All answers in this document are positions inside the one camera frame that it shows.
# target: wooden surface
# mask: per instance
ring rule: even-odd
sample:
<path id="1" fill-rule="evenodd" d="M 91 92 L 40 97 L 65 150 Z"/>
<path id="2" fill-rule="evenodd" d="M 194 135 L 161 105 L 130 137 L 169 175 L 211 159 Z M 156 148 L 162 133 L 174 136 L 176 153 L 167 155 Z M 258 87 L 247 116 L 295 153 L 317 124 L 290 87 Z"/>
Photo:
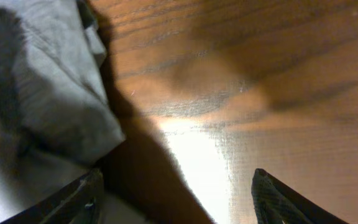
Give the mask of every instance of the wooden surface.
<path id="1" fill-rule="evenodd" d="M 256 223 L 259 167 L 358 223 L 358 1 L 91 5 L 128 137 L 113 190 L 161 222 Z"/>

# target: polished wood table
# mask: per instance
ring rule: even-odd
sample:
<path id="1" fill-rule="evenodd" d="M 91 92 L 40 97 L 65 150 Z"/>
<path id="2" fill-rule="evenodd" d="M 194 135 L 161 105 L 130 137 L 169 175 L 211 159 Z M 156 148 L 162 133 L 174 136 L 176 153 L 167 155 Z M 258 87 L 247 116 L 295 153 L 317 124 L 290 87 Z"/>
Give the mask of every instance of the polished wood table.
<path id="1" fill-rule="evenodd" d="M 112 190 L 160 222 L 256 223 L 260 167 L 358 223 L 358 1 L 90 3 L 127 134 Z"/>

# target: crumpled cloth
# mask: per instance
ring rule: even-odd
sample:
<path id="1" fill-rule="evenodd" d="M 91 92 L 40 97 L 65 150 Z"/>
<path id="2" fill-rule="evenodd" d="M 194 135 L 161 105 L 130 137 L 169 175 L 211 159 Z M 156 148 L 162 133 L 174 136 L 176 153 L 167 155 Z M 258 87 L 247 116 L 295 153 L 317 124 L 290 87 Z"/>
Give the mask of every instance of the crumpled cloth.
<path id="1" fill-rule="evenodd" d="M 25 148 L 91 165 L 123 142 L 97 28 L 81 0 L 0 0 L 0 118 Z"/>

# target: black object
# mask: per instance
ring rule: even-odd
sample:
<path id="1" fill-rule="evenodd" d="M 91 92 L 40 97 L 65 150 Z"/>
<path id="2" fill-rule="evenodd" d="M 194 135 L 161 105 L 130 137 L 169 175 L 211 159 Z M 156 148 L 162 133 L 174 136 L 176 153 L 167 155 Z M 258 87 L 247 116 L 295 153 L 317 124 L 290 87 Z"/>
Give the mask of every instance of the black object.
<path id="1" fill-rule="evenodd" d="M 258 224 L 346 224 L 263 169 L 255 170 L 251 192 Z"/>
<path id="2" fill-rule="evenodd" d="M 103 175 L 98 169 L 93 169 L 44 201 L 0 224 L 97 224 L 103 192 Z"/>

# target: wooden table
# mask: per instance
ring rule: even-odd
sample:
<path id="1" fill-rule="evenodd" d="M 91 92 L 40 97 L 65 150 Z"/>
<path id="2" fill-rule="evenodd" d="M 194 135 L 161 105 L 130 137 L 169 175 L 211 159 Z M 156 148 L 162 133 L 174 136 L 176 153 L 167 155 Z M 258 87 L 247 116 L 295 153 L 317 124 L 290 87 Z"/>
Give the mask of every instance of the wooden table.
<path id="1" fill-rule="evenodd" d="M 161 222 L 256 223 L 259 167 L 358 223 L 358 1 L 91 5 L 128 138 L 113 190 Z"/>

